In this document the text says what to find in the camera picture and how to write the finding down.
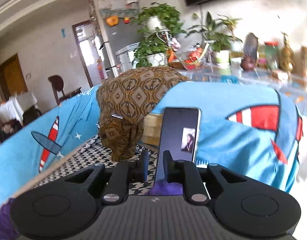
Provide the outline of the purple floral garment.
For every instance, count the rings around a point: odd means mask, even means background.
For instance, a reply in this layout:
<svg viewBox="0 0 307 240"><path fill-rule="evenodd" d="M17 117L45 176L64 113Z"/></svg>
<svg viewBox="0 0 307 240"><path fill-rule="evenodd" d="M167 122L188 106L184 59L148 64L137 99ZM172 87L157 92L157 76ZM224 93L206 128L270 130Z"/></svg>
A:
<svg viewBox="0 0 307 240"><path fill-rule="evenodd" d="M148 196L172 196L182 195L183 187L179 183L167 183L159 181L145 194ZM14 202L14 198L10 198L8 202L0 207L0 240L15 240L20 234L13 226L10 218L10 208Z"/></svg>

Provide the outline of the black smartphone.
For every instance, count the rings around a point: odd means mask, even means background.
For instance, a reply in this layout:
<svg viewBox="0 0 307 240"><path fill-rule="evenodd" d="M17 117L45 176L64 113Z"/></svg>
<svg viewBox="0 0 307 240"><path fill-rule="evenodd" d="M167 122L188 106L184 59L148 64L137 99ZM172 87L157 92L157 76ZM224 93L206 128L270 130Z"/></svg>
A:
<svg viewBox="0 0 307 240"><path fill-rule="evenodd" d="M165 180L164 151L169 151L174 160L195 161L200 120L199 108L166 107L164 109L155 182Z"/></svg>

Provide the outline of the houndstooth sofa seat cover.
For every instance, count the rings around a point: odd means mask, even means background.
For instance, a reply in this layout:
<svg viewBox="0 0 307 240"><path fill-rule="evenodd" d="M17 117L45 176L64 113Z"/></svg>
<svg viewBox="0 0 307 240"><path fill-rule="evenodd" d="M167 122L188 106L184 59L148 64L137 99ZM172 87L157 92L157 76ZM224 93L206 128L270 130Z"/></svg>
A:
<svg viewBox="0 0 307 240"><path fill-rule="evenodd" d="M129 161L138 160L142 150L148 150L149 152L149 166L147 181L144 183L131 183L129 187L130 195L145 195L149 193L154 185L154 174L156 172L158 148L140 142L136 145L135 155L132 156ZM112 151L103 146L102 140L99 136L94 136L79 150L74 151L65 161L56 164L53 169L48 172L43 179L36 183L33 187L40 187L42 185L51 183L59 178L68 176L73 172L77 172L85 167L94 165L97 163L103 163L106 167L114 167L117 165L111 159Z"/></svg>

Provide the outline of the wooden block under phone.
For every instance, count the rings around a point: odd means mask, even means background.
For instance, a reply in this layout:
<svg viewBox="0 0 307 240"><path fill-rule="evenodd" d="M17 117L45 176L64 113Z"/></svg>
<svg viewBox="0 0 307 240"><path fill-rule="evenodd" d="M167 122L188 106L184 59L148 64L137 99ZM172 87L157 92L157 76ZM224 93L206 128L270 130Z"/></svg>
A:
<svg viewBox="0 0 307 240"><path fill-rule="evenodd" d="M148 145L159 146L162 127L162 115L150 113L144 118L144 130L141 141Z"/></svg>

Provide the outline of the brown fur blanket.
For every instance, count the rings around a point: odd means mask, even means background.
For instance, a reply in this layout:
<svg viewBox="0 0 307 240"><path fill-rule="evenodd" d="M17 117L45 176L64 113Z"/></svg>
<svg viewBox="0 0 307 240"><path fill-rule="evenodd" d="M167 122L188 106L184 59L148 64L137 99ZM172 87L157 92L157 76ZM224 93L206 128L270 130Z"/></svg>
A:
<svg viewBox="0 0 307 240"><path fill-rule="evenodd" d="M98 135L102 145L111 150L112 161L135 154L143 136L144 118L172 87L185 81L189 78L170 67L141 67L103 82L96 94Z"/></svg>

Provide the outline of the blue printed sofa back cover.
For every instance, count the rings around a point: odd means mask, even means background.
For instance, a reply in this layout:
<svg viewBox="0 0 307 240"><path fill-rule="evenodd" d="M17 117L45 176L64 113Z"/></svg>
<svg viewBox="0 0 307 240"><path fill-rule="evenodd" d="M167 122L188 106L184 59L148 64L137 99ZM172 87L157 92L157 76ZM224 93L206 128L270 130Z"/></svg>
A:
<svg viewBox="0 0 307 240"><path fill-rule="evenodd" d="M30 181L38 183L56 164L99 130L97 87L67 100L0 145L0 206ZM217 163L289 192L299 169L301 114L272 88L220 82L182 82L153 109L197 107L202 117L196 165Z"/></svg>

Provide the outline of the glass fruit bowl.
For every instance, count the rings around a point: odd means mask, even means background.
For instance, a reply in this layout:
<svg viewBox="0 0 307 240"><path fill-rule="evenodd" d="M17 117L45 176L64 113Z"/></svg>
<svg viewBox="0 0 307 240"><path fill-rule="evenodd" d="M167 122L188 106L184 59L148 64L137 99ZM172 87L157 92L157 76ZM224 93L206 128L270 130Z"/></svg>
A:
<svg viewBox="0 0 307 240"><path fill-rule="evenodd" d="M206 50L198 47L193 51L178 52L176 57L186 70L194 71L201 68L205 53Z"/></svg>

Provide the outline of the brown clay teapot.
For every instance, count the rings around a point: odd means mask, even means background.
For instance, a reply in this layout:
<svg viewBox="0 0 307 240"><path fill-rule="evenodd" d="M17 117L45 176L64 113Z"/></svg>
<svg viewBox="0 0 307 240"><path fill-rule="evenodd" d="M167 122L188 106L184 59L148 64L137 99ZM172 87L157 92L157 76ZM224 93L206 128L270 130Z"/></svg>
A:
<svg viewBox="0 0 307 240"><path fill-rule="evenodd" d="M243 71L253 71L256 68L256 61L250 56L244 56L241 60L240 67Z"/></svg>

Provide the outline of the white clothed dining table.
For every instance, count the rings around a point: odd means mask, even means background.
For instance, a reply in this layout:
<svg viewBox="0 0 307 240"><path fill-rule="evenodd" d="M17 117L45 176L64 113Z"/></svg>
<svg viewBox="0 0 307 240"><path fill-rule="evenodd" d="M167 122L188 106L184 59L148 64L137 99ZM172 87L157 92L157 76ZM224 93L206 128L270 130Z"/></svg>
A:
<svg viewBox="0 0 307 240"><path fill-rule="evenodd" d="M23 114L32 107L38 109L38 100L32 92L11 96L0 106L0 123L4 124L15 119L23 124Z"/></svg>

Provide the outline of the green potted plant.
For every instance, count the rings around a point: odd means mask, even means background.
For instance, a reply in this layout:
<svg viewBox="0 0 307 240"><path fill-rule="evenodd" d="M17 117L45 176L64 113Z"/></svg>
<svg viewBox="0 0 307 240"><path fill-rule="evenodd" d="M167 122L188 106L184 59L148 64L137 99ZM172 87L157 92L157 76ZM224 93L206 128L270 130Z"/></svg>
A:
<svg viewBox="0 0 307 240"><path fill-rule="evenodd" d="M159 67L168 64L173 50L172 39L185 33L180 12L167 3L153 2L143 7L134 19L144 39L134 49L134 64L140 67Z"/></svg>

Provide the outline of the brown wooden door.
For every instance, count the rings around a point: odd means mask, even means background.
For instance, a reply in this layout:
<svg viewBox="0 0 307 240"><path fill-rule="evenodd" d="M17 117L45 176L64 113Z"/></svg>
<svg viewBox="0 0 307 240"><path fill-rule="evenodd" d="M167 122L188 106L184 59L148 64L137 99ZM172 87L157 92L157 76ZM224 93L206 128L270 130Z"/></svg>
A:
<svg viewBox="0 0 307 240"><path fill-rule="evenodd" d="M12 95L28 92L17 54L0 64L0 90L3 101Z"/></svg>

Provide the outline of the golden figurine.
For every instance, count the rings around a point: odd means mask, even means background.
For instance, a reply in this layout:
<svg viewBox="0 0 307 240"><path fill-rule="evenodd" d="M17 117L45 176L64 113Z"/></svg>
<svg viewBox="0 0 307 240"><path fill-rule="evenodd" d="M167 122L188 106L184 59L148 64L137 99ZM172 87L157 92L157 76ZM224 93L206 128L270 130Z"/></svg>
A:
<svg viewBox="0 0 307 240"><path fill-rule="evenodd" d="M288 40L288 35L285 32L282 32L283 34L283 42L284 46L281 49L281 55L280 55L280 68L285 71L288 75L291 75L292 70L295 67L293 56L294 52L290 47L290 43Z"/></svg>

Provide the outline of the green glass jar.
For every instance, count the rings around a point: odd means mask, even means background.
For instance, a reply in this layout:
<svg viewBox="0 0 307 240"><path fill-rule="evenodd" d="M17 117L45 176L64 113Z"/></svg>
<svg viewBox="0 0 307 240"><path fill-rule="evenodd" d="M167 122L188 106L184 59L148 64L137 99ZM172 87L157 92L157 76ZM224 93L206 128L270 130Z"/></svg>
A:
<svg viewBox="0 0 307 240"><path fill-rule="evenodd" d="M265 55L267 68L269 70L276 70L279 68L279 44L271 41L265 42Z"/></svg>

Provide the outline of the silver refrigerator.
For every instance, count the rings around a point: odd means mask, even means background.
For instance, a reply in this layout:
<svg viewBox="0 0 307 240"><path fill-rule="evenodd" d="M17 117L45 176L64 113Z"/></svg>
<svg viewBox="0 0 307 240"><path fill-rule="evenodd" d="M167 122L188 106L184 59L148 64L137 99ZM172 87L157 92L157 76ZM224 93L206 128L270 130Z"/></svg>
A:
<svg viewBox="0 0 307 240"><path fill-rule="evenodd" d="M89 0L90 18L100 38L98 52L103 57L104 77L126 71L118 56L141 40L139 26L131 21L140 12L138 0Z"/></svg>

